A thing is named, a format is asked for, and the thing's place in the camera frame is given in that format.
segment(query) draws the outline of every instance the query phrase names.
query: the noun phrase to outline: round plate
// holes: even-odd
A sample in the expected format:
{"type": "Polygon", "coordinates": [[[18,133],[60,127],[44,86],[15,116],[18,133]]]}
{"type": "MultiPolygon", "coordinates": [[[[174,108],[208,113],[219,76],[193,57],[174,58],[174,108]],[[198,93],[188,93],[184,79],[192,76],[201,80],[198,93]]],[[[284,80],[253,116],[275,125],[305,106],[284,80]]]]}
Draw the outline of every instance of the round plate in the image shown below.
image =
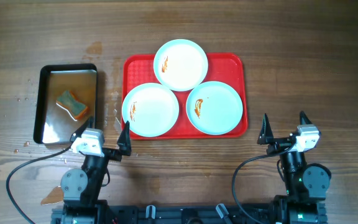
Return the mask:
{"type": "Polygon", "coordinates": [[[175,91],[198,86],[208,71],[206,54],[193,41],[171,40],[154,57],[154,74],[159,82],[175,91]]]}
{"type": "Polygon", "coordinates": [[[122,118],[130,129],[144,137],[156,137],[169,131],[178,119],[179,103],[167,87],[145,83],[135,87],[122,104],[122,118]]]}
{"type": "Polygon", "coordinates": [[[222,82],[205,82],[191,91],[186,102],[187,117],[195,128],[212,135],[233,130],[242,117],[238,93],[222,82]]]}

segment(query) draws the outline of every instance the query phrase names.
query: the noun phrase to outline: wood grain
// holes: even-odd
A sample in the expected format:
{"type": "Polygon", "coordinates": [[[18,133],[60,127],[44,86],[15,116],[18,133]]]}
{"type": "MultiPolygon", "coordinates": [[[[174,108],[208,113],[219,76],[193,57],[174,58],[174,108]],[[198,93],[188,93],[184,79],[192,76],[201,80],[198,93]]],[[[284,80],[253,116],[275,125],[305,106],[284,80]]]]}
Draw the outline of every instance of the wood grain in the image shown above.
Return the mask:
{"type": "MultiPolygon", "coordinates": [[[[206,52],[240,56],[249,129],[238,139],[134,141],[131,157],[110,163],[112,182],[100,198],[110,205],[234,204],[234,169],[265,153],[256,145],[263,114],[276,136],[287,136],[305,110],[323,133],[306,158],[333,173],[329,222],[358,223],[358,1],[37,2],[0,4],[0,223],[24,222],[6,194],[10,171],[56,152],[32,142],[40,69],[79,62],[97,66],[98,125],[107,146],[114,147],[125,59],[152,54],[179,38],[194,40],[206,52]],[[95,42],[101,54],[88,54],[95,42]]],[[[285,193],[276,159],[253,162],[240,173],[241,201],[269,202],[285,193]]],[[[41,200],[82,161],[68,152],[12,178],[12,193],[36,223],[50,222],[57,205],[41,206],[41,200]]]]}

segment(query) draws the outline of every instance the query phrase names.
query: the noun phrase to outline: dark metal tray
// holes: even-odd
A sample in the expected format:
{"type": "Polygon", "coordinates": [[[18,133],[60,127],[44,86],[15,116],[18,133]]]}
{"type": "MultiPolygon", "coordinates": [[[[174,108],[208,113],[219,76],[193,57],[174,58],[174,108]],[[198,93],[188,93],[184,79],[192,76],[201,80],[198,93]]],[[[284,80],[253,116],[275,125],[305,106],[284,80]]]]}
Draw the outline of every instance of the dark metal tray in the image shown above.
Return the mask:
{"type": "Polygon", "coordinates": [[[96,123],[98,71],[92,63],[47,65],[40,71],[34,141],[38,144],[68,143],[71,134],[92,116],[96,123]],[[78,100],[89,106],[89,113],[75,121],[56,105],[56,99],[71,90],[78,100]]]}

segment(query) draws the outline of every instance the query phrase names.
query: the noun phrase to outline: plastic tray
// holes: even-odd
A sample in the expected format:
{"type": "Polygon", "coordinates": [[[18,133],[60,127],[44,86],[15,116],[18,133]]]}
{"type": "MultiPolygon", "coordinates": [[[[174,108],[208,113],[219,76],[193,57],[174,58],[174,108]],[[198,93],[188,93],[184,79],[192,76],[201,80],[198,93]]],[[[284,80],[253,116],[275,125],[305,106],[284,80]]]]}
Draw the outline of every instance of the plastic tray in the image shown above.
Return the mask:
{"type": "MultiPolygon", "coordinates": [[[[147,138],[131,132],[132,139],[196,139],[196,138],[236,138],[245,133],[248,128],[246,87],[242,62],[232,53],[208,53],[208,73],[203,82],[219,81],[235,89],[241,97],[244,113],[240,123],[230,132],[219,136],[208,135],[198,131],[189,121],[186,114],[186,100],[189,91],[173,91],[179,101],[179,117],[175,125],[161,136],[147,138]]],[[[124,77],[122,81],[122,100],[138,85],[143,83],[159,83],[153,71],[154,54],[133,55],[124,64],[124,77]]]]}

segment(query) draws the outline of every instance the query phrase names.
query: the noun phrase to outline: wet spot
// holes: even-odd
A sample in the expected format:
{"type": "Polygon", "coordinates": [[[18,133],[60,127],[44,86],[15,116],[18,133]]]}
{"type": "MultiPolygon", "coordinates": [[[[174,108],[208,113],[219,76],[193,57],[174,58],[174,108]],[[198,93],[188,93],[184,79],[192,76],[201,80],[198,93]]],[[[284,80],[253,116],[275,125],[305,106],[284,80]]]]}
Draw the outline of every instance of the wet spot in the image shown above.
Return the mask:
{"type": "Polygon", "coordinates": [[[149,181],[149,188],[153,194],[160,193],[160,178],[153,178],[149,181]]]}
{"type": "Polygon", "coordinates": [[[92,61],[93,61],[93,57],[84,55],[84,56],[82,56],[82,60],[89,60],[90,62],[92,62],[92,61]]]}
{"type": "Polygon", "coordinates": [[[98,55],[101,55],[101,54],[102,54],[102,42],[100,42],[100,41],[93,42],[93,44],[90,45],[90,46],[86,49],[86,53],[87,53],[87,54],[98,54],[98,55]]]}
{"type": "Polygon", "coordinates": [[[210,177],[212,172],[210,169],[203,169],[203,174],[205,177],[210,177]]]}

